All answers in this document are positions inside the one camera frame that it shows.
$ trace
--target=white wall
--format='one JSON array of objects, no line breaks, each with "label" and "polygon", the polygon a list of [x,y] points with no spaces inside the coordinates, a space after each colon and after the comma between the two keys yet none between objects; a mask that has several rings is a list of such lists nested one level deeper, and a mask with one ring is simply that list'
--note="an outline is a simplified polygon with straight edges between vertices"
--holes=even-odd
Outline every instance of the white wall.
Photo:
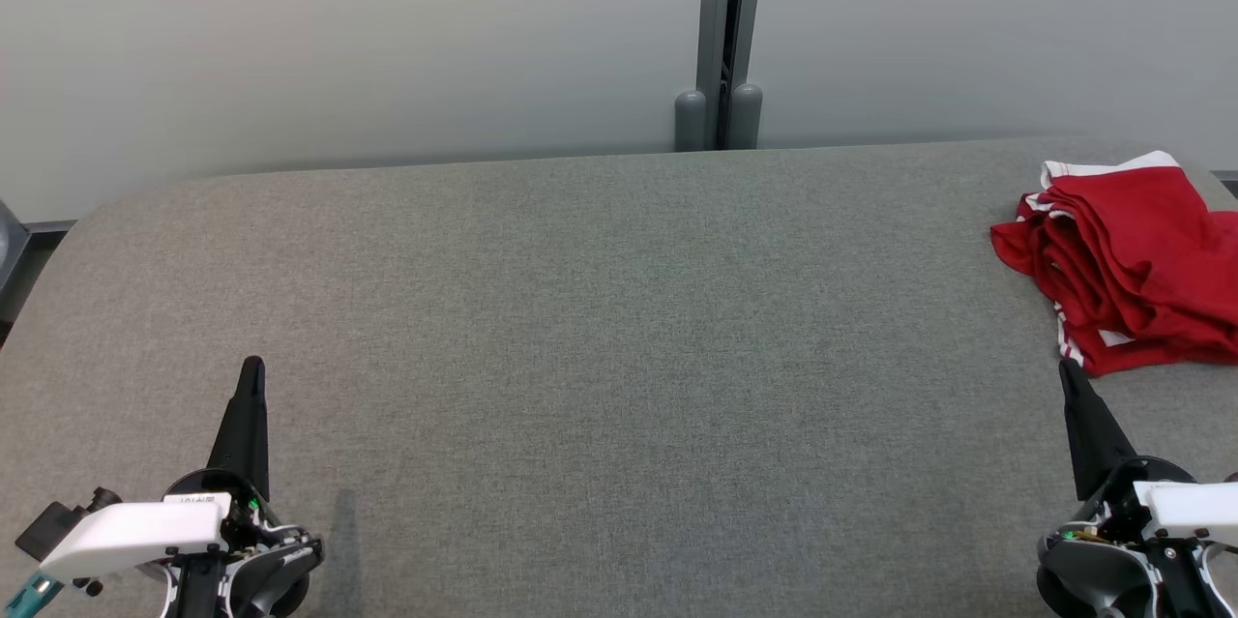
[{"label": "white wall", "polygon": [[699,0],[0,0],[0,198],[165,178],[669,151]]},{"label": "white wall", "polygon": [[758,0],[760,145],[1089,134],[1238,170],[1238,0]]}]

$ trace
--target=gray table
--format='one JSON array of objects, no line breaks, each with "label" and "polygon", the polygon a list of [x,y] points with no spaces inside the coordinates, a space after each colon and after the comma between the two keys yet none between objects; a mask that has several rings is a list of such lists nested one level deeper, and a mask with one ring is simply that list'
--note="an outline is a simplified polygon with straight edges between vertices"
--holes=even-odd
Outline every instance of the gray table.
[{"label": "gray table", "polygon": [[[1148,151],[561,159],[136,196],[72,230],[0,350],[0,534],[95,485],[156,498],[204,464],[260,354],[274,503],[327,539],[298,616],[1047,616],[1035,540],[1077,507],[1055,324],[988,228],[1045,159]],[[1236,374],[1098,390],[1136,447],[1217,481],[1238,469]],[[32,568],[0,554],[12,588]],[[154,616],[160,592],[132,575],[48,616]]]}]

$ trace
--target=folded clothing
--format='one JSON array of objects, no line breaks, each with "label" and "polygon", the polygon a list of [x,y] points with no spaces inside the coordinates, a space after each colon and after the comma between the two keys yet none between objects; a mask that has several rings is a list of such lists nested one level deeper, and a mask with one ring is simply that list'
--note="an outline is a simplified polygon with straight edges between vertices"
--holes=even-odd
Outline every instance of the folded clothing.
[{"label": "folded clothing", "polygon": [[1003,263],[1057,311],[1063,357],[1099,376],[1186,359],[1238,364],[1238,212],[1208,212],[1171,155],[1119,166],[1047,161]]}]

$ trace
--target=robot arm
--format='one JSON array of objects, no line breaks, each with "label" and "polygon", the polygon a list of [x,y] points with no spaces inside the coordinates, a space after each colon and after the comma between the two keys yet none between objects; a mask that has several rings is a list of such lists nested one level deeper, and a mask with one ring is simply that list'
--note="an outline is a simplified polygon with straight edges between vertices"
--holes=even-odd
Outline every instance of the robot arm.
[{"label": "robot arm", "polygon": [[1238,544],[1238,483],[1136,455],[1082,369],[1060,372],[1083,507],[1040,541],[1045,603],[1063,618],[1236,618],[1208,562]]},{"label": "robot arm", "polygon": [[167,583],[163,618],[290,616],[322,565],[322,539],[280,524],[269,494],[265,368],[250,357],[208,467],[161,502],[124,503],[99,488],[87,508],[50,504],[17,539],[40,570],[5,616],[35,616],[66,585],[98,596],[99,577],[129,567]]}]

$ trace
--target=white trim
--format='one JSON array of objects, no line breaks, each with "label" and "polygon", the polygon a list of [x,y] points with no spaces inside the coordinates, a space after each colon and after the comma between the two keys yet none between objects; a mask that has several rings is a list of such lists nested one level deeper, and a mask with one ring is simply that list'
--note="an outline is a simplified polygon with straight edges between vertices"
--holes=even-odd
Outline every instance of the white trim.
[{"label": "white trim", "polygon": [[1062,313],[1062,305],[1054,302],[1054,311],[1057,316],[1057,350],[1066,359],[1073,359],[1080,367],[1083,367],[1083,352],[1080,350],[1080,346],[1075,344],[1075,341],[1066,336],[1066,315]]},{"label": "white trim", "polygon": [[1046,161],[1040,165],[1040,187],[1049,189],[1054,185],[1054,178],[1058,176],[1104,176],[1118,171],[1134,171],[1136,168],[1181,168],[1171,155],[1164,151],[1153,151],[1132,159],[1117,166],[1092,166],[1084,163],[1062,163],[1061,161]]},{"label": "white trim", "polygon": [[1054,203],[1051,202],[1040,202],[1040,193],[1031,193],[1030,196],[1023,198],[1023,201],[1028,203],[1028,207],[1030,207],[1032,212],[1049,212],[1054,208]]},{"label": "white trim", "polygon": [[1099,329],[1096,333],[1101,336],[1101,339],[1104,342],[1106,347],[1117,347],[1119,344],[1135,342],[1135,338],[1127,337],[1123,336],[1122,333],[1115,333],[1113,331]]}]

